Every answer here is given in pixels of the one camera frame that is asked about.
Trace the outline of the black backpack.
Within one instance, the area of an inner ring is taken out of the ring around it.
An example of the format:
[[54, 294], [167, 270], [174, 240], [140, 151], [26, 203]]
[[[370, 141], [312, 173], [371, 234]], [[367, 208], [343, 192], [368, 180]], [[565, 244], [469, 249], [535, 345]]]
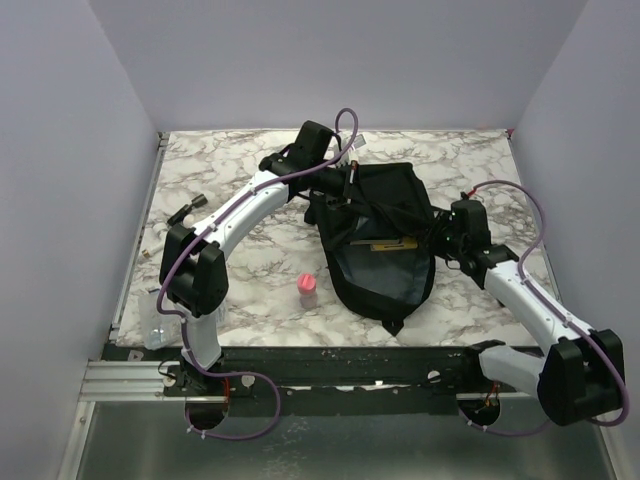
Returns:
[[429, 297], [435, 213], [410, 163], [311, 175], [305, 221], [317, 227], [333, 289], [351, 312], [397, 335]]

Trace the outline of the yellow picture book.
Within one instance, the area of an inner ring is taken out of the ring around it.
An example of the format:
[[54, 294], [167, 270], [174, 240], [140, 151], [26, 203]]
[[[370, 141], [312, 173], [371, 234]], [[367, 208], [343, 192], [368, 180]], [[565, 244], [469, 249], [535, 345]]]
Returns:
[[371, 239], [352, 241], [350, 246], [366, 246], [371, 251], [401, 251], [414, 250], [418, 248], [418, 242], [412, 237], [403, 237], [400, 239]]

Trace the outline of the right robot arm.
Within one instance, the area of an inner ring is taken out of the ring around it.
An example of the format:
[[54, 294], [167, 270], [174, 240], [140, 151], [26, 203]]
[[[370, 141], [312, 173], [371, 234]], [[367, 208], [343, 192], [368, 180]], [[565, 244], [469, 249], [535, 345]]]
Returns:
[[526, 271], [521, 257], [493, 242], [481, 202], [465, 197], [438, 209], [427, 235], [430, 250], [456, 262], [524, 326], [541, 351], [535, 357], [500, 342], [486, 342], [460, 367], [460, 379], [480, 392], [494, 381], [536, 398], [559, 426], [618, 411], [624, 421], [629, 394], [620, 338], [595, 330], [549, 295]]

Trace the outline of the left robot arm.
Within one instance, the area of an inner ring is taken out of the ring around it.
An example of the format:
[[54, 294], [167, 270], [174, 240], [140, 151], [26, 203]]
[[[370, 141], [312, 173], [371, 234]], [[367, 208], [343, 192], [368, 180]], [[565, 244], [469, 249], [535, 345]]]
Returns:
[[359, 134], [350, 108], [339, 111], [332, 128], [307, 120], [295, 140], [264, 157], [257, 172], [234, 196], [191, 227], [167, 233], [156, 297], [159, 314], [179, 318], [182, 358], [191, 367], [187, 382], [201, 395], [214, 393], [226, 375], [216, 315], [229, 290], [227, 260], [266, 217], [297, 194], [337, 171]]

